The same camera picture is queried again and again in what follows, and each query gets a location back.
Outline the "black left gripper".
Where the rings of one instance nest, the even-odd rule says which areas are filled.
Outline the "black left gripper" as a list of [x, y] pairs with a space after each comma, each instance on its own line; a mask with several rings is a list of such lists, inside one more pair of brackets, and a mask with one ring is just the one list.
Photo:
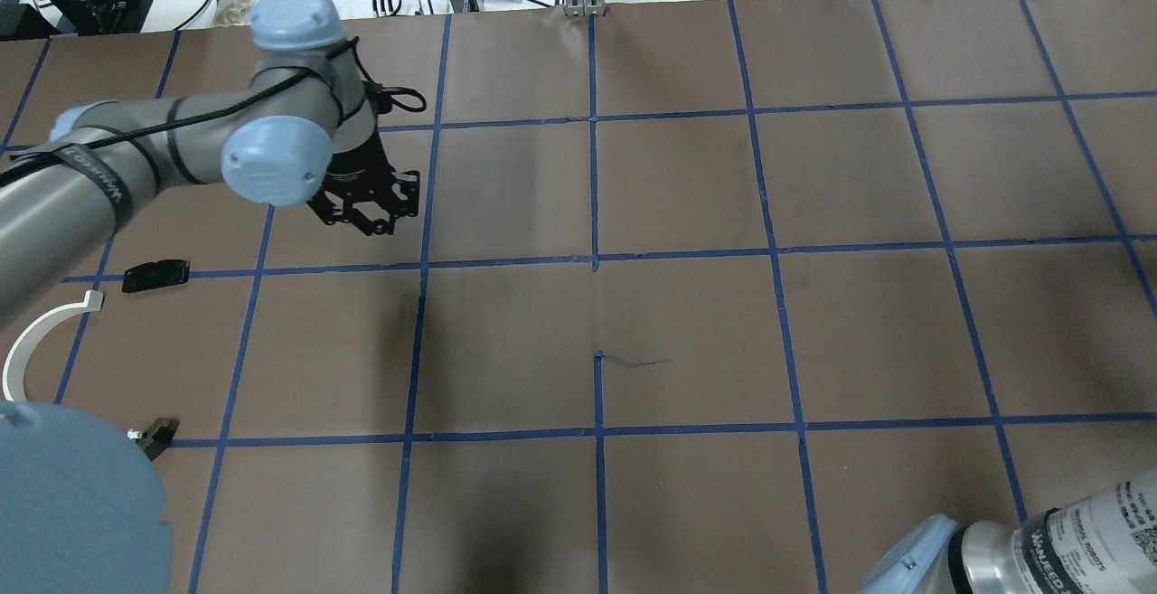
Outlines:
[[320, 223], [355, 226], [364, 236], [392, 235], [398, 220], [420, 212], [421, 173], [398, 171], [379, 133], [331, 157], [324, 179], [305, 206]]

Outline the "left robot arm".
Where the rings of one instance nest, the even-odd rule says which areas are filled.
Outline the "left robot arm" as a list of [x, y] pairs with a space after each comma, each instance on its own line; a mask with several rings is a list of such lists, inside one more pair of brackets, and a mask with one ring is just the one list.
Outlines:
[[[3, 325], [112, 240], [157, 195], [224, 183], [323, 223], [392, 234], [417, 217], [420, 174], [397, 171], [379, 140], [384, 88], [332, 0], [259, 0], [263, 51], [244, 91], [104, 100], [67, 109], [49, 140], [3, 170]], [[174, 531], [152, 459], [100, 417], [32, 403], [12, 377], [24, 345], [98, 310], [91, 289], [19, 333], [3, 366], [3, 592], [163, 593]]]

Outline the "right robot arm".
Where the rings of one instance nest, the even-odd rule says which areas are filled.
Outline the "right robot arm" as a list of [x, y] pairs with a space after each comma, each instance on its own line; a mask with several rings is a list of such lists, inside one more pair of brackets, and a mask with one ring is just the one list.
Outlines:
[[1154, 593], [1156, 470], [1020, 528], [935, 514], [880, 557], [858, 593]]

